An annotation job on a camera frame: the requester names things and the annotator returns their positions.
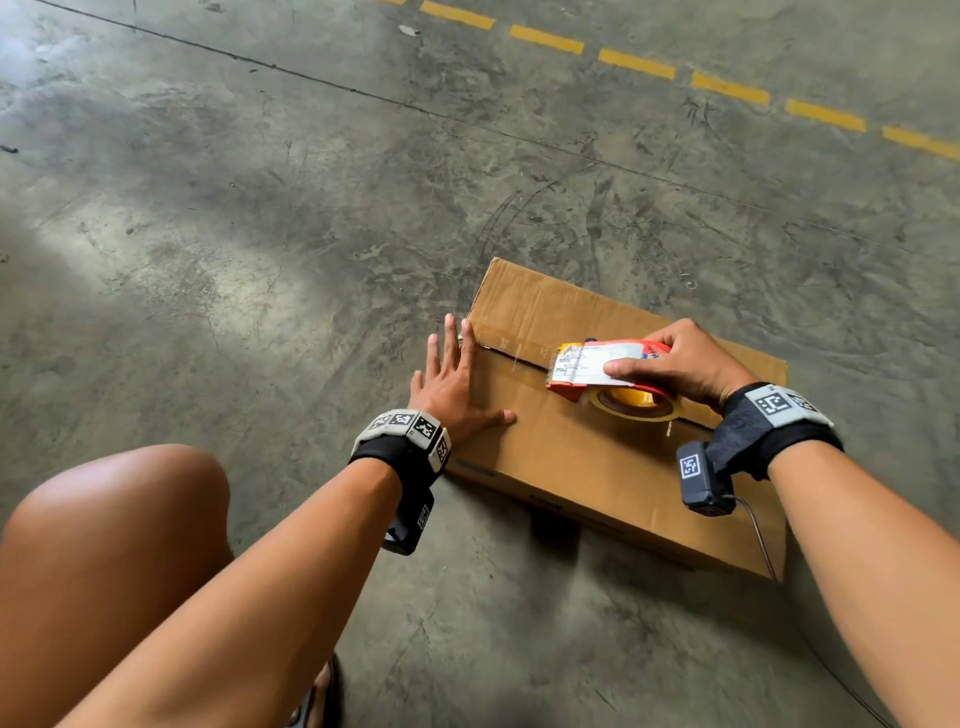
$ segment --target clear packing tape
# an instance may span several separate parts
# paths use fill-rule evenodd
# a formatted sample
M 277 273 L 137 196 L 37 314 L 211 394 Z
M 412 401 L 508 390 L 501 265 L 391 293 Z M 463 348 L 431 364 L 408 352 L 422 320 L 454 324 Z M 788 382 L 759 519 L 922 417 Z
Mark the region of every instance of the clear packing tape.
M 595 407 L 626 420 L 676 420 L 684 411 L 676 393 L 652 382 L 614 379 L 603 371 L 614 359 L 655 359 L 669 352 L 665 344 L 645 339 L 562 344 L 550 364 L 546 387 L 574 402 L 586 394 Z

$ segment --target black sandal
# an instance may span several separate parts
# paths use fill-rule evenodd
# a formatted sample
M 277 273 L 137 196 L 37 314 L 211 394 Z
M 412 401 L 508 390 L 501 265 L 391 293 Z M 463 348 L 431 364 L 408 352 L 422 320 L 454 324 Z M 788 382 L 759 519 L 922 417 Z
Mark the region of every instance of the black sandal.
M 340 728 L 344 719 L 344 679 L 336 653 L 330 656 L 327 664 L 330 665 L 330 683 L 324 696 L 324 728 Z M 317 686 L 311 685 L 310 692 L 290 716 L 287 728 L 306 728 L 316 700 Z

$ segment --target cable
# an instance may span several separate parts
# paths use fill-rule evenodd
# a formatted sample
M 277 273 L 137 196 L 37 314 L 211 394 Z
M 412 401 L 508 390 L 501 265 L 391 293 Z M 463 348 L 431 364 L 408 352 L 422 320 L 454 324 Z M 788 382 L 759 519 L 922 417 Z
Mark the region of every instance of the cable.
M 740 496 L 725 495 L 724 497 L 732 498 L 737 503 L 739 503 L 740 505 L 742 505 L 744 508 L 747 509 L 747 513 L 750 515 L 750 520 L 754 522 L 754 532 L 756 533 L 757 541 L 760 543 L 760 550 L 763 552 L 763 561 L 767 565 L 767 571 L 770 573 L 770 578 L 773 579 L 774 584 L 779 584 L 780 581 L 777 579 L 777 572 L 776 570 L 774 570 L 773 562 L 770 561 L 770 553 L 767 551 L 767 545 L 763 541 L 763 534 L 760 533 L 760 525 L 759 523 L 756 522 L 756 516 L 754 515 L 753 509 L 750 507 L 750 503 L 748 503 L 746 500 L 744 500 Z M 856 702 L 860 704 L 860 707 L 862 707 L 865 711 L 867 711 L 867 713 L 869 713 L 873 717 L 873 719 L 877 723 L 882 725 L 884 728 L 896 728 L 896 726 L 893 723 L 891 723 L 889 720 L 883 717 L 877 711 L 877 709 L 874 708 L 874 706 L 872 706 L 870 703 L 866 701 L 865 698 L 861 697 L 853 688 L 851 688 L 849 685 L 847 685 L 847 683 L 841 680 L 840 676 L 836 672 L 834 672 L 833 668 L 830 667 L 830 665 L 827 664 L 827 661 L 820 656 L 820 653 L 817 652 L 816 649 L 814 649 L 813 644 L 807 638 L 806 634 L 803 633 L 803 630 L 801 630 L 801 634 L 804 637 L 804 642 L 806 643 L 807 649 L 809 649 L 810 652 L 813 654 L 813 656 L 817 658 L 817 662 L 820 663 L 821 666 L 823 666 L 823 668 L 829 673 L 830 677 L 836 680 L 837 684 L 841 688 L 847 691 L 850 697 L 852 697 L 854 700 L 856 700 Z

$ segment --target yellow floor marking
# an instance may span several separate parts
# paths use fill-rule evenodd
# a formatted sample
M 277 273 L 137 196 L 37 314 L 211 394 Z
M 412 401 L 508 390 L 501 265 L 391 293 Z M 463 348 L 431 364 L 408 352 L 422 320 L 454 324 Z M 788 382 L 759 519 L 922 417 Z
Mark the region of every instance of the yellow floor marking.
M 960 161 L 960 146 L 947 144 L 945 141 L 939 141 L 926 134 L 909 132 L 899 127 L 883 127 L 883 138 L 915 149 L 926 149 L 935 155 Z
M 835 127 L 851 129 L 855 132 L 864 133 L 867 131 L 867 122 L 865 119 L 861 119 L 859 116 L 854 116 L 845 111 L 818 107 L 816 104 L 807 104 L 803 101 L 787 99 L 786 112 L 792 113 L 794 116 L 805 116 L 808 119 L 822 121 L 824 124 L 832 124 Z
M 431 15 L 446 18 L 447 20 L 456 20 L 458 23 L 467 23 L 467 25 L 472 25 L 474 28 L 481 28 L 485 31 L 492 28 L 493 23 L 496 22 L 496 20 L 491 17 L 478 15 L 475 12 L 462 11 L 460 8 L 451 8 L 449 5 L 431 3 L 430 0 L 423 0 L 423 5 L 420 6 L 420 9 L 423 12 L 429 12 Z
M 649 73 L 651 76 L 660 76 L 661 78 L 669 79 L 670 81 L 673 81 L 677 76 L 677 69 L 672 65 L 659 63 L 657 61 L 650 61 L 649 59 L 642 59 L 639 56 L 631 56 L 629 53 L 612 51 L 610 48 L 604 48 L 602 51 L 600 51 L 599 60 L 602 63 L 619 65 L 623 68 L 630 68 L 631 70 L 639 71 L 640 73 Z
M 510 35 L 520 40 L 529 40 L 531 43 L 539 45 L 548 45 L 556 48 L 558 51 L 566 51 L 579 56 L 584 52 L 584 43 L 581 40 L 573 38 L 551 36 L 549 33 L 538 31 L 534 28 L 524 28 L 522 25 L 515 25 L 510 29 Z
M 718 79 L 715 76 L 708 76 L 705 73 L 693 72 L 693 85 L 697 88 L 705 88 L 707 91 L 722 93 L 724 96 L 732 96 L 734 99 L 749 101 L 751 104 L 760 104 L 762 107 L 770 106 L 770 93 L 762 88 L 753 88 L 748 85 L 734 84 L 730 81 Z

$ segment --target paper label on tape dispenser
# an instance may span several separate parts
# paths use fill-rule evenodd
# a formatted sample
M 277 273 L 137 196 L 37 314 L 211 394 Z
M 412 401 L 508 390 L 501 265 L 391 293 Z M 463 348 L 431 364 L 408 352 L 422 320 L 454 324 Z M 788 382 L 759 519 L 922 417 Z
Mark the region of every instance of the paper label on tape dispenser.
M 639 341 L 587 341 L 564 344 L 550 372 L 550 383 L 607 386 L 632 384 L 604 374 L 603 365 L 614 359 L 655 359 L 656 350 Z

